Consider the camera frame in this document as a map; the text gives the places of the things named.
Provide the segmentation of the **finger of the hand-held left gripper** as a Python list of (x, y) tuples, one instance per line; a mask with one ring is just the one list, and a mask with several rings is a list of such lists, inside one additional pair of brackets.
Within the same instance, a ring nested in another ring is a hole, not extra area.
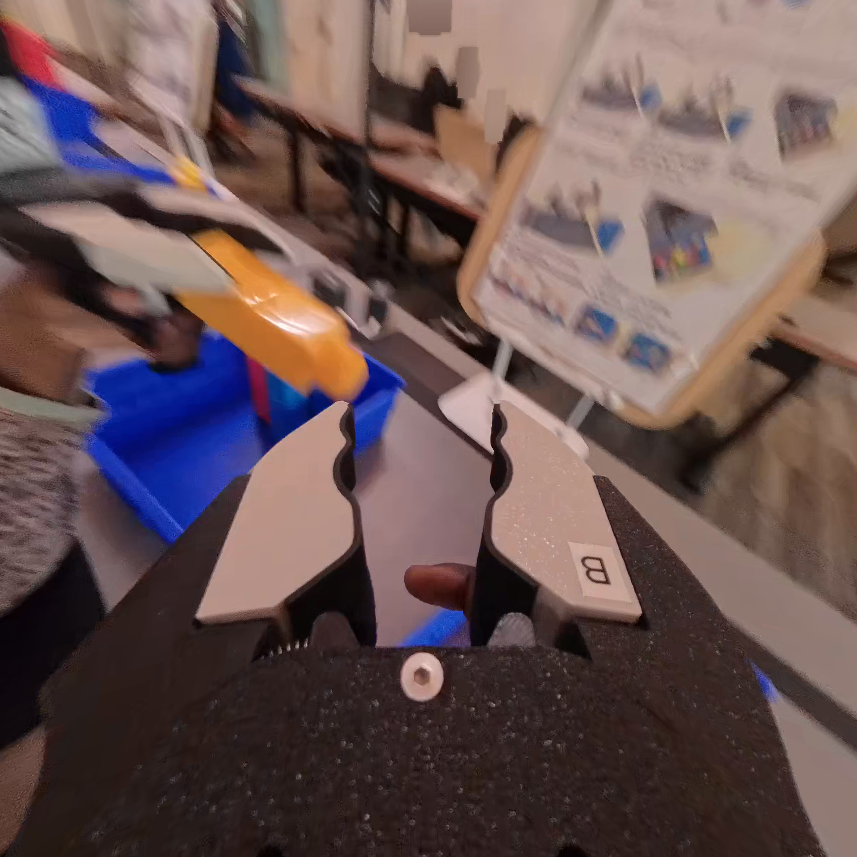
[(154, 209), (156, 220), (170, 221), (169, 225), (149, 225), (147, 230), (180, 240), (203, 231), (220, 230), (254, 253), (295, 262), (295, 250), (284, 231), (241, 200), (225, 200), (165, 184), (137, 184), (135, 193)]
[(144, 200), (50, 200), (19, 204), (19, 258), (58, 274), (62, 293), (97, 316), (123, 316), (101, 284), (139, 293), (150, 315), (165, 315), (168, 298), (187, 284), (200, 257), (189, 239), (146, 227), (156, 220)]

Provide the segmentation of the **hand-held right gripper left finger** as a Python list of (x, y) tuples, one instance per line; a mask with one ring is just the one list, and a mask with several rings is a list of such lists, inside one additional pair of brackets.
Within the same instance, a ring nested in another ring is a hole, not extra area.
[(353, 407), (335, 402), (252, 468), (195, 619), (262, 621), (284, 643), (343, 616), (359, 645), (377, 643), (374, 591), (358, 501)]

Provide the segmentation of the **blue plastic bin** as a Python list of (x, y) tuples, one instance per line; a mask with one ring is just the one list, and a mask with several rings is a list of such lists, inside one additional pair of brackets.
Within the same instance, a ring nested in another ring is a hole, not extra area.
[(121, 176), (153, 185), (177, 185), (165, 167), (124, 158), (102, 141), (94, 129), (98, 115), (90, 102), (27, 76), (23, 82), (46, 116), (63, 163), (73, 171)]
[(88, 382), (105, 408), (90, 457), (168, 544), (279, 440), (256, 414), (244, 354), (216, 333), (188, 370), (160, 374), (136, 358), (91, 370)]

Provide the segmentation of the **person's left forearm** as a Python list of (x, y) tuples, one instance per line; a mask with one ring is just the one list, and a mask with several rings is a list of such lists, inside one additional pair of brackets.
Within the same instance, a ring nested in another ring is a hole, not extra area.
[(1, 390), (1, 616), (43, 586), (76, 541), (77, 459), (102, 422), (85, 388), (70, 402)]

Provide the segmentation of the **small yellow mega block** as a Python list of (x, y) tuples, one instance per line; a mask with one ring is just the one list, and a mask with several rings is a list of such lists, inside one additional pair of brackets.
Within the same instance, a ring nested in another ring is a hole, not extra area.
[(208, 183), (200, 167), (189, 158), (185, 156), (174, 157), (168, 171), (177, 187), (204, 195), (209, 194)]

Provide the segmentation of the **light blue mega block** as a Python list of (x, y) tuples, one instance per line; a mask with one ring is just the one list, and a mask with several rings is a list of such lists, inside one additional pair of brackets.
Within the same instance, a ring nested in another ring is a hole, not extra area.
[(266, 372), (266, 392), (270, 434), (274, 443), (302, 427), (317, 414), (311, 396), (304, 396), (270, 372)]

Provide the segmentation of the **red mega block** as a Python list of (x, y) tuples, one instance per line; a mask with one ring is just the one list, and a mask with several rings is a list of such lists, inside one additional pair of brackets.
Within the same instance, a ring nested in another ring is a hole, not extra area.
[(246, 357), (250, 396), (255, 414), (266, 425), (271, 424), (271, 405), (268, 389), (268, 374), (258, 361)]

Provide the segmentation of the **person's right hand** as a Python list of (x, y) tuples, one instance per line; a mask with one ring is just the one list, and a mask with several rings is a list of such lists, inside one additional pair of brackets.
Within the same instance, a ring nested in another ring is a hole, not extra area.
[(458, 563), (414, 565), (404, 573), (404, 587), (422, 603), (470, 616), (476, 569)]

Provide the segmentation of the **white board stand base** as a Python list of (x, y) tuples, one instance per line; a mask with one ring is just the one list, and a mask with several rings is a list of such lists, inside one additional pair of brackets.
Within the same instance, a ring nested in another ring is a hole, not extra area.
[(507, 382), (512, 354), (512, 344), (501, 339), (491, 370), (475, 374), (442, 393), (438, 397), (438, 407), (444, 418), (489, 452), (492, 449), (490, 437), (494, 408), (506, 401), (555, 434), (581, 458), (587, 459), (589, 448), (576, 428)]

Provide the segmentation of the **red object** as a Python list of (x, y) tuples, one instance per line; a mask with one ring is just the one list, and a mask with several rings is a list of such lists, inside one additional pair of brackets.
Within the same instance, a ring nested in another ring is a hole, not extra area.
[(61, 88), (54, 60), (56, 52), (41, 36), (7, 17), (1, 18), (2, 44), (8, 49), (11, 62), (27, 82), (45, 87)]

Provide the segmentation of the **small grey box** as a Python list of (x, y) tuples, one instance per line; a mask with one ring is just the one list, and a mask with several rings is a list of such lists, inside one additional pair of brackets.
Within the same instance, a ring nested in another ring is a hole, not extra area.
[(391, 306), (391, 284), (372, 278), (364, 283), (367, 291), (362, 304), (362, 316), (349, 311), (352, 289), (339, 273), (330, 267), (308, 270), (308, 283), (313, 296), (335, 311), (354, 332), (366, 338), (378, 336), (387, 325)]

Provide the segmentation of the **wooden top desk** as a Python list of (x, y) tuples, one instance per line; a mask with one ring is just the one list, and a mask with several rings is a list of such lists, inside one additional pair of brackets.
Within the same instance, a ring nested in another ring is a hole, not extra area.
[[(361, 150), (362, 129), (354, 123), (338, 119), (315, 104), (290, 98), (266, 82), (248, 77), (238, 77), (237, 82), (255, 110), (283, 130), (290, 165), (291, 207), (306, 214), (308, 198), (304, 179), (304, 142), (329, 144), (356, 152)], [(382, 116), (373, 116), (373, 124), (378, 152), (403, 155), (438, 153), (434, 137), (429, 134)]]
[(370, 172), (382, 219), (380, 253), (391, 251), (396, 262), (407, 262), (418, 215), (467, 250), (487, 208), (490, 183), (426, 154), (371, 154)]

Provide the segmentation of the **small instruction board stand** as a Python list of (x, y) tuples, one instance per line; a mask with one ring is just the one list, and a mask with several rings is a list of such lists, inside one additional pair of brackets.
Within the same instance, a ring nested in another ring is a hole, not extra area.
[(131, 90), (154, 113), (171, 151), (205, 166), (219, 44), (212, 2), (131, 1), (126, 22)]

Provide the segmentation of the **rounded wooden sign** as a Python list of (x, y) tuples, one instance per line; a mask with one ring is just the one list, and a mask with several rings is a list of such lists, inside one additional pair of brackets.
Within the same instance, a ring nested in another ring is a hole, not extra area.
[(467, 168), (482, 183), (494, 181), (499, 144), (487, 140), (484, 126), (466, 111), (436, 105), (434, 134), (438, 154), (444, 162)]

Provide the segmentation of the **wooden framed instruction board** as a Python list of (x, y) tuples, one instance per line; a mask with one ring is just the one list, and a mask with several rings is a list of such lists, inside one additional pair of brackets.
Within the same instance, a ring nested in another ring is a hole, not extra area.
[(820, 268), (855, 189), (855, 2), (609, 2), (509, 153), (475, 322), (629, 423), (683, 422)]

